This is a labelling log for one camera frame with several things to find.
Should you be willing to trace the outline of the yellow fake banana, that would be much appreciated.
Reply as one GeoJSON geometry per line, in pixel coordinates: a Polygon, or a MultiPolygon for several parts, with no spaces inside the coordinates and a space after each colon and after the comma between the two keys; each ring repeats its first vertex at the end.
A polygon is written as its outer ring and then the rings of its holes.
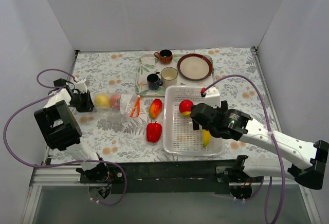
{"type": "Polygon", "coordinates": [[[203,129],[203,147],[207,147],[210,143],[211,135],[208,130],[203,129]]]}

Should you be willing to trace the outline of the yellow fake lemon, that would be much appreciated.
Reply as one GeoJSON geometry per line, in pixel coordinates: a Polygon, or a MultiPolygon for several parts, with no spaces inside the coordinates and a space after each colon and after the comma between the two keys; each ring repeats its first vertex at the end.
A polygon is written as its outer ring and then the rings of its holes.
{"type": "Polygon", "coordinates": [[[110,99],[105,94],[98,94],[94,97],[94,105],[97,107],[111,108],[110,99]]]}

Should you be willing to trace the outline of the white plastic basket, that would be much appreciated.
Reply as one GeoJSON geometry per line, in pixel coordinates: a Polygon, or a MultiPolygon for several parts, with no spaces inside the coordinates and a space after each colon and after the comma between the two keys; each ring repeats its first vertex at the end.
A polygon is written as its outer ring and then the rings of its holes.
{"type": "Polygon", "coordinates": [[[204,102],[200,94],[201,89],[185,85],[170,86],[166,89],[162,124],[162,144],[166,152],[198,157],[218,156],[224,152],[225,143],[221,138],[212,137],[204,147],[202,130],[194,130],[192,120],[183,117],[179,112],[179,104],[185,99],[193,104],[204,102]]]}

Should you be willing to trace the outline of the red fake apple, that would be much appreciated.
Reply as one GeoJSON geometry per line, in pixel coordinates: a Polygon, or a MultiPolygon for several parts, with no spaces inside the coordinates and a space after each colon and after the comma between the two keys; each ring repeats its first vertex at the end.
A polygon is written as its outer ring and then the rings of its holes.
{"type": "Polygon", "coordinates": [[[191,100],[185,99],[179,104],[179,112],[183,117],[189,117],[194,103],[191,100]]]}

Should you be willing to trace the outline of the pink fake peach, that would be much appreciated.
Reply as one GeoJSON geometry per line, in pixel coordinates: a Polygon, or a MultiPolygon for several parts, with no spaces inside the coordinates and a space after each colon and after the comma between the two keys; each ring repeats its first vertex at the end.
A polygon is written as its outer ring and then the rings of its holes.
{"type": "Polygon", "coordinates": [[[121,94],[111,95],[109,99],[111,107],[114,109],[120,109],[120,100],[121,100],[121,94]]]}

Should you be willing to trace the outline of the clear zip top bag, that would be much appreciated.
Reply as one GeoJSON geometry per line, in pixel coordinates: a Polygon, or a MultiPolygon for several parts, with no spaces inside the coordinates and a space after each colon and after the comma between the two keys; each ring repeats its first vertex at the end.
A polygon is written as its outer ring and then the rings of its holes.
{"type": "Polygon", "coordinates": [[[123,122],[129,118],[138,118],[140,115],[140,95],[125,92],[113,92],[105,94],[109,98],[113,94],[121,94],[120,109],[95,106],[95,115],[101,119],[109,119],[114,122],[123,122]]]}

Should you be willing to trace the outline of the red fake bell pepper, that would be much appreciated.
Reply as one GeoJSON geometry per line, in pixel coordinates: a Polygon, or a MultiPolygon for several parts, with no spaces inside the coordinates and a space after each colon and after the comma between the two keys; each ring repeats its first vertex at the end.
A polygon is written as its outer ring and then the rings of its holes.
{"type": "Polygon", "coordinates": [[[160,123],[154,122],[147,125],[147,141],[156,143],[162,134],[162,126],[160,123]]]}

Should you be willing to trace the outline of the orange fake mango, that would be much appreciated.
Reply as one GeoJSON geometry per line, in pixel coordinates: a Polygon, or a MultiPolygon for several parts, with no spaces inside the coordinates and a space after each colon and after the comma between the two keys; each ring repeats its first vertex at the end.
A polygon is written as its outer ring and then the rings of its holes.
{"type": "Polygon", "coordinates": [[[160,99],[154,99],[150,108],[149,115],[152,119],[156,119],[162,111],[162,101],[160,99]]]}

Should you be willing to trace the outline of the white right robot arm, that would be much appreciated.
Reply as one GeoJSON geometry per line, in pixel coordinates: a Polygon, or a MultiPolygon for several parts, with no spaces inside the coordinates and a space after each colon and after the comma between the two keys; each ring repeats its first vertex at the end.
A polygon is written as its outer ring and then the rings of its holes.
{"type": "Polygon", "coordinates": [[[205,103],[194,105],[190,118],[194,130],[203,128],[214,138],[253,144],[278,156],[278,159],[238,156],[232,168],[237,181],[262,176],[281,177],[293,179],[312,190],[322,189],[328,142],[302,141],[279,131],[269,131],[249,114],[228,109],[225,101],[216,108],[205,103]]]}

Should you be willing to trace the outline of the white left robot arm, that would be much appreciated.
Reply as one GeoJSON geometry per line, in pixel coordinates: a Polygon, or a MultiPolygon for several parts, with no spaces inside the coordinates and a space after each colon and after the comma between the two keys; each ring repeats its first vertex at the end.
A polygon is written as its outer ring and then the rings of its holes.
{"type": "Polygon", "coordinates": [[[50,149],[71,155],[81,165],[78,173],[103,183],[109,178],[109,170],[102,158],[80,140],[82,131],[70,110],[73,107],[79,113],[93,111],[95,106],[87,84],[88,80],[76,81],[71,89],[67,80],[55,80],[54,89],[48,93],[49,100],[34,112],[34,117],[50,149]]]}

